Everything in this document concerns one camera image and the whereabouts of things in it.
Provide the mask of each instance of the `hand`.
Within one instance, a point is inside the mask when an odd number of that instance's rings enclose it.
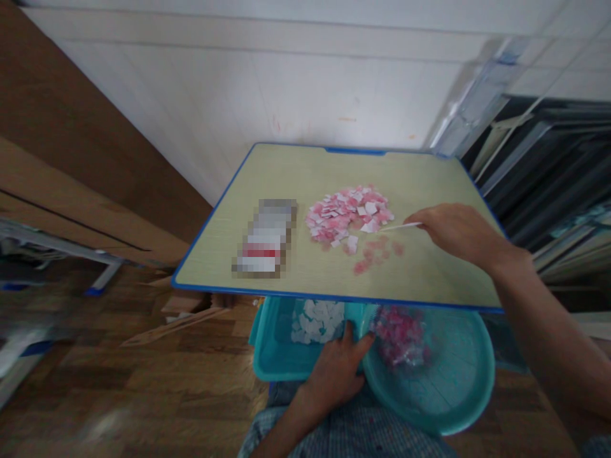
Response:
[[[506,263],[530,262],[530,253],[511,244],[473,207],[440,204],[414,213],[403,224],[420,222],[435,245],[489,273]]]
[[[298,393],[302,408],[315,420],[322,421],[335,407],[361,391],[365,377],[356,375],[356,369],[375,339],[372,333],[367,333],[355,343],[353,324],[346,321],[344,336],[325,344],[314,370]]]

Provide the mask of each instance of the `metal frame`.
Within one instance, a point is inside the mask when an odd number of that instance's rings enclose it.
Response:
[[[45,246],[54,250],[61,251],[79,258],[86,258],[102,264],[107,264],[108,267],[95,280],[91,287],[85,292],[86,296],[99,296],[104,292],[104,288],[114,276],[117,270],[124,262],[123,258],[118,258],[106,253],[98,253],[97,251],[80,246],[68,240],[59,239],[52,235],[36,232],[28,229],[26,226],[0,219],[0,237],[11,237],[13,239],[22,240],[24,242],[33,243],[36,245]]]

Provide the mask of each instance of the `blue tape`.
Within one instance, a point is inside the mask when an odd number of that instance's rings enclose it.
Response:
[[[28,345],[23,353],[19,357],[33,356],[37,354],[47,353],[51,347],[53,347],[52,340],[44,340],[42,342],[32,343]]]

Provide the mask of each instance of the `wooden floor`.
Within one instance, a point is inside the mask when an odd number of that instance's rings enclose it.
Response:
[[[64,262],[42,288],[0,292],[4,349],[46,333],[65,339],[0,412],[0,457],[235,456],[267,400],[247,343],[252,298],[219,319],[119,349],[162,323],[158,290],[139,284],[152,270],[123,267],[104,296],[83,297],[99,269]],[[534,379],[504,371],[480,420],[447,441],[465,457],[577,455]]]

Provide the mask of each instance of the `blue plastic basket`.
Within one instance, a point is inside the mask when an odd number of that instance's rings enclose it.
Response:
[[[323,344],[291,342],[293,311],[303,308],[305,299],[268,296],[256,315],[248,340],[255,346],[255,375],[264,382],[305,380],[309,377]],[[344,317],[357,325],[366,304],[346,302]]]
[[[302,307],[302,302],[268,297],[259,310],[249,343],[255,346],[253,366],[261,380],[305,380],[312,372],[323,346],[291,342],[293,310]],[[356,323],[355,337],[366,334],[377,308],[374,304],[345,304],[346,319]],[[476,312],[421,310],[431,364],[409,373],[391,371],[374,347],[362,367],[384,406],[429,433],[455,434],[471,426],[490,399],[495,381],[492,343]]]

